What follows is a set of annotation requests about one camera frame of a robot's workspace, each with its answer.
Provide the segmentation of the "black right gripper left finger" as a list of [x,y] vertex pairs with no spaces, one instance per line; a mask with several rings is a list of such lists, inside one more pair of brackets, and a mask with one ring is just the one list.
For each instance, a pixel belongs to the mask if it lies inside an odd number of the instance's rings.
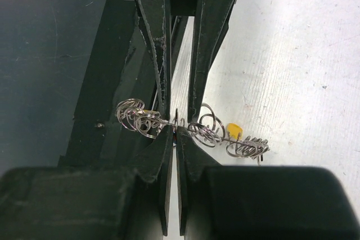
[[122,167],[21,167],[1,177],[2,239],[163,239],[173,129]]

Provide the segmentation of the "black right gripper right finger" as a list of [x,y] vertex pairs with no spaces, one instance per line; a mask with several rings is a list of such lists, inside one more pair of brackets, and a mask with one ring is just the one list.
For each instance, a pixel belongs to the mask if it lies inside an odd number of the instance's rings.
[[179,231],[185,239],[358,239],[337,177],[321,167],[224,166],[177,130]]

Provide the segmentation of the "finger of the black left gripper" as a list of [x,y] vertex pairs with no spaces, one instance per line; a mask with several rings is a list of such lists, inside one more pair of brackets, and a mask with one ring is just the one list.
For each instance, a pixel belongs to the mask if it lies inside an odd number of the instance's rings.
[[157,87],[158,109],[164,118],[170,115],[171,26],[170,0],[135,0],[139,29],[150,53]]
[[228,31],[235,0],[197,0],[193,26],[187,120],[200,114],[208,73]]

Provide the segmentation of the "key with yellow tag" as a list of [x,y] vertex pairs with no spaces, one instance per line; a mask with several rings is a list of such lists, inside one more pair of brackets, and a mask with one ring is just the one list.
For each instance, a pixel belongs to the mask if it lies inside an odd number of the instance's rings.
[[229,123],[227,125],[227,133],[229,138],[238,140],[242,138],[243,129],[235,123]]

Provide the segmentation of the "silver metal keyring disc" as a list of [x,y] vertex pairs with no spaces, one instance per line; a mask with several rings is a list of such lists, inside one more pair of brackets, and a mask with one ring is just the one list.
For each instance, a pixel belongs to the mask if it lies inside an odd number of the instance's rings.
[[173,129],[173,144],[176,145],[177,129],[182,127],[205,147],[214,148],[224,144],[227,154],[231,157],[253,159],[259,164],[263,161],[263,155],[270,151],[268,140],[252,136],[231,139],[227,133],[227,125],[223,124],[213,109],[206,103],[202,103],[201,107],[209,112],[202,114],[196,122],[186,123],[179,117],[178,111],[175,112],[173,120],[165,120],[160,112],[145,109],[144,101],[131,98],[118,103],[116,118],[127,130],[140,133],[147,138],[155,139],[164,127],[169,126]]

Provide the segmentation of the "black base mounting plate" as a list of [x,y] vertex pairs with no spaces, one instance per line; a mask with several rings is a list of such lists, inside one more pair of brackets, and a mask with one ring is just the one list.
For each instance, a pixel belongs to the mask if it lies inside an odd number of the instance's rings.
[[161,160],[165,146],[127,130],[116,117],[129,98],[157,107],[155,70],[132,1],[106,0],[59,166],[118,167]]

